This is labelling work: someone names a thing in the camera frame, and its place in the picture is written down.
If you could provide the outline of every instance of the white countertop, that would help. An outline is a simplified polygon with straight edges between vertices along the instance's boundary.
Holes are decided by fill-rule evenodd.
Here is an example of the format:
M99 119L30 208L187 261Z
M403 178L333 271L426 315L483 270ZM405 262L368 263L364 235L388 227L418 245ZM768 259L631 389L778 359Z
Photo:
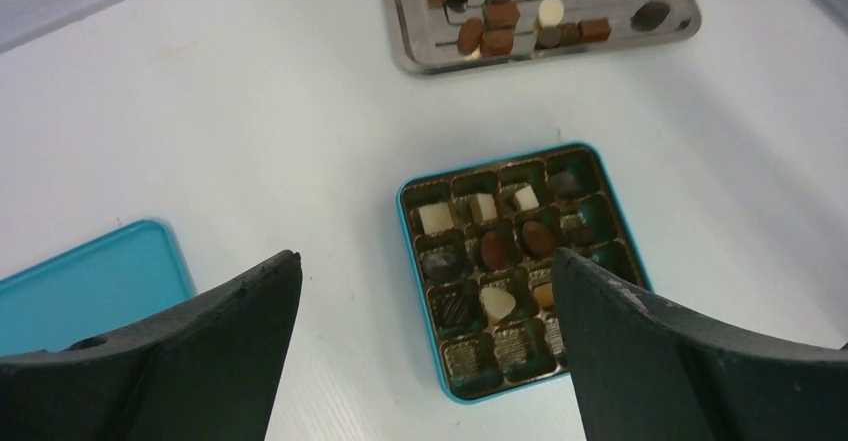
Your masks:
M848 341L848 36L810 0L698 0L692 40L429 79L381 0L128 0L0 56L0 277L141 217L205 291L282 249L303 296L268 439L582 439L571 380L439 389L394 196L584 140L662 295Z

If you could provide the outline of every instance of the teal tin lid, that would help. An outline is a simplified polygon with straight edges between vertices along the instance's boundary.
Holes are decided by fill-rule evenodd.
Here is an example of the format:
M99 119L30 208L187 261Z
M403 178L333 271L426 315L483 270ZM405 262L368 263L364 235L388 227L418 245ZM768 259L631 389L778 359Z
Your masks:
M194 293L171 230L137 221L0 281L0 356L60 351Z

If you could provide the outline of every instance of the stainless steel tray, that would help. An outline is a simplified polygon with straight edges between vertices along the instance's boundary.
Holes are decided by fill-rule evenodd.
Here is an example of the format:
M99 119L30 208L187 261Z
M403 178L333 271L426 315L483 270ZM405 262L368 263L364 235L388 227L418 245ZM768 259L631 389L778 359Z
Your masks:
M679 41L693 36L701 27L701 15L695 0L562 0L566 9L563 22L607 18L612 34L606 42L540 51L534 50L536 36L533 25L541 0L515 0L521 18L515 29L512 54L480 57L479 53L475 53L465 56L456 47L459 26L470 17L482 16L484 0L468 0L463 13L447 7L431 9L427 0L384 1L398 63L413 74L425 75ZM671 7L671 12L657 29L636 31L631 27L630 19L648 1L663 1Z

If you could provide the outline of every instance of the teal tin box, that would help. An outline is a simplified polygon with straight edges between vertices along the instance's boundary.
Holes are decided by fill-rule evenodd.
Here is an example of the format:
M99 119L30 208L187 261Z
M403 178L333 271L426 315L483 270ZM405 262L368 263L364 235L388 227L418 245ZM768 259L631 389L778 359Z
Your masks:
M650 289L584 144L412 179L397 209L442 389L460 403L568 373L551 291L557 247Z

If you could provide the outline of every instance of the square white chocolate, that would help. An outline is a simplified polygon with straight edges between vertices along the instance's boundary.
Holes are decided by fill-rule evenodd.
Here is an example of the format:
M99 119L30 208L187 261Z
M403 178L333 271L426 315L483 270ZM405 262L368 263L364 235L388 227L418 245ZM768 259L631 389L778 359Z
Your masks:
M450 215L448 203L428 204L418 208L418 216L421 217L421 225L424 234L433 234L447 231L453 227L453 219Z
M495 207L495 197L491 194L471 195L471 217L477 224L483 224L498 217L498 208Z
M533 192L533 186L527 185L515 192L515 207L519 211L527 211L539 207L539 200Z

